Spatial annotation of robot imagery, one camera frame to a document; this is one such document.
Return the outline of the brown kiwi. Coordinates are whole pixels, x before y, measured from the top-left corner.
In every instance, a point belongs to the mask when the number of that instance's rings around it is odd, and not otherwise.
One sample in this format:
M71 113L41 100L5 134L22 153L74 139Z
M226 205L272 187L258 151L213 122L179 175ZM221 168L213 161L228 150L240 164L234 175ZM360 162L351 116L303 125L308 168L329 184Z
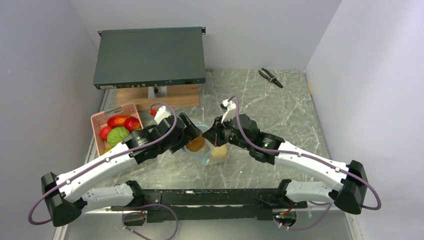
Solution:
M206 140L201 135L189 142L185 147L191 152L198 152L206 144Z

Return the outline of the yellow lemon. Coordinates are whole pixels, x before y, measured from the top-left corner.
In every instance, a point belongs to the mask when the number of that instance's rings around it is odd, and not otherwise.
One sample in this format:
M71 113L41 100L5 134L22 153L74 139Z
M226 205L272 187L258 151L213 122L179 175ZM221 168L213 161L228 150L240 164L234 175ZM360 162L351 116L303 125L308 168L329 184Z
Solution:
M214 159L225 159L228 155L228 148L226 145L214 146L210 152L210 157Z

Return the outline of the clear zip top bag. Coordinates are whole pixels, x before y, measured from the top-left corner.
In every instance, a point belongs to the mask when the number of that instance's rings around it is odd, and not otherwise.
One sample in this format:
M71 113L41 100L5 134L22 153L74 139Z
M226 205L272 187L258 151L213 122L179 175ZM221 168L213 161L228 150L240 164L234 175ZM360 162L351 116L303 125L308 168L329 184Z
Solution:
M230 158L229 149L228 149L228 155L226 156L226 158L223 158L223 159L211 158L210 154L213 147L214 146L205 139L205 145L199 151L191 152L186 147L183 147L183 151L189 156L191 156L192 158L200 161L204 166L220 164L227 161Z

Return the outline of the light green cabbage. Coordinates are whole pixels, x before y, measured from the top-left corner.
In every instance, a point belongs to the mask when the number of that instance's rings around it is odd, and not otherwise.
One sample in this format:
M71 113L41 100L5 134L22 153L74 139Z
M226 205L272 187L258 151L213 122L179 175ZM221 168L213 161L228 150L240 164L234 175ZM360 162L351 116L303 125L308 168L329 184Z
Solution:
M115 127L108 133L106 142L111 147L114 147L118 143L121 143L129 135L130 132L125 127Z

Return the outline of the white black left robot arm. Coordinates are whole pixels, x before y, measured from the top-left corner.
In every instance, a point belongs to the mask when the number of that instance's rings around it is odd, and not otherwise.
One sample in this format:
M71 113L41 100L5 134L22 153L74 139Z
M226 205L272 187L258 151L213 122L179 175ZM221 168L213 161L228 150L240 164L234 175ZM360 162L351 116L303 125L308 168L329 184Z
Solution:
M107 153L75 170L60 175L46 173L41 186L50 222L61 227L83 213L108 206L139 209L145 197L136 181L103 188L95 185L166 151L175 153L201 134L185 113L169 115L158 124L134 130Z

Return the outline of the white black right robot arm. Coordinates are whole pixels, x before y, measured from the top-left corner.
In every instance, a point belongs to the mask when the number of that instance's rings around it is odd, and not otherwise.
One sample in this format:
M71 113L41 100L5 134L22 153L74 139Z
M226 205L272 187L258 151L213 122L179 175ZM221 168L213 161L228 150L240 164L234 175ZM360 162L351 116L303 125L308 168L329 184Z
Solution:
M276 203L287 208L298 202L334 204L340 210L359 215L365 208L367 175L364 165L330 160L302 150L283 138L260 131L257 123L247 115L222 122L215 121L202 136L215 147L225 144L248 151L256 161L292 168L316 179L315 182L282 180L275 194Z

